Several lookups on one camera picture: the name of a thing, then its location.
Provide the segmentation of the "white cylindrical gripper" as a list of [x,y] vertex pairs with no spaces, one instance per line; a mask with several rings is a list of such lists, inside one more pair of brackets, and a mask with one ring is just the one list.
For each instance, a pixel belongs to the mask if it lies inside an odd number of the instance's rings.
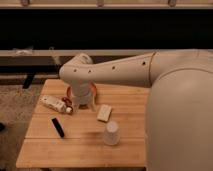
[[74,104],[86,105],[93,99],[93,93],[90,88],[86,89],[72,89],[71,98]]

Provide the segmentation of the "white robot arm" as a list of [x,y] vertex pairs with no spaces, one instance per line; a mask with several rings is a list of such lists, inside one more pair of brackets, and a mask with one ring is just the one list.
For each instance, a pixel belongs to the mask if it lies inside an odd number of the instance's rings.
[[81,53],[59,75],[83,104],[92,83],[147,88],[147,171],[213,171],[213,52],[155,51],[97,64]]

